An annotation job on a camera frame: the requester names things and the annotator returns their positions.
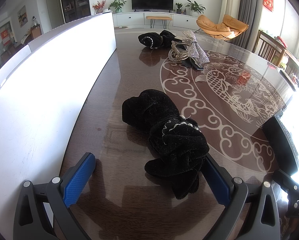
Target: doorway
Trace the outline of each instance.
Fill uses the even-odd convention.
[[[62,21],[59,14],[58,0],[46,0],[46,3],[52,29],[61,26]]]

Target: white cabinet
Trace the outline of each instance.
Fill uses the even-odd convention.
[[[144,25],[143,13],[117,14],[117,26]]]
[[[145,25],[150,25],[151,24],[151,20],[148,20],[146,19],[146,16],[160,16],[160,17],[171,17],[172,18],[172,15],[171,14],[168,14],[168,13],[144,13],[144,21],[145,21]],[[155,26],[163,26],[163,23],[162,23],[162,20],[155,20]],[[166,21],[166,25],[169,27],[169,26],[172,26],[172,23],[171,21]]]
[[[113,23],[114,23],[114,27],[118,26],[117,25],[117,15],[113,15]]]
[[[196,20],[195,17],[174,14],[173,27],[198,30],[199,27],[196,24]]]
[[[168,30],[198,30],[196,18],[176,13],[165,12],[122,12],[113,14],[114,27],[127,26],[128,28],[149,28],[151,20],[146,16],[171,17],[172,21],[166,21]],[[162,20],[156,20],[154,28],[163,29]]]

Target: blue gripper pad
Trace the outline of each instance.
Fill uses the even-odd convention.
[[[201,171],[217,202],[227,207],[231,201],[230,188],[208,158],[205,159]]]
[[[74,175],[70,178],[67,185],[64,187],[63,201],[67,208],[70,205],[75,204],[82,193],[83,188],[85,187],[88,179],[90,178],[92,172],[95,169],[96,159],[95,156],[91,153],[85,158],[83,163],[76,170]]]

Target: flower vase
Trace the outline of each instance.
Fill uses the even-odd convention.
[[[200,14],[199,14],[199,12],[196,12],[196,11],[194,11],[194,10],[191,10],[191,16],[194,16],[194,17],[198,17]]]

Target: gray curtain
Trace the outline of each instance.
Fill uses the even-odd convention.
[[[256,40],[258,38],[258,30],[259,30],[260,22],[261,22],[262,9],[263,9],[263,0],[257,0],[254,22],[253,22],[253,26],[251,27],[251,30],[250,30],[251,34],[250,34],[250,38],[248,41],[248,45],[246,47],[246,49],[249,51],[252,51],[252,49],[254,48],[254,45],[256,43]]]
[[[236,37],[233,44],[246,49],[251,36],[257,0],[241,0],[238,20],[248,24],[248,29]]]

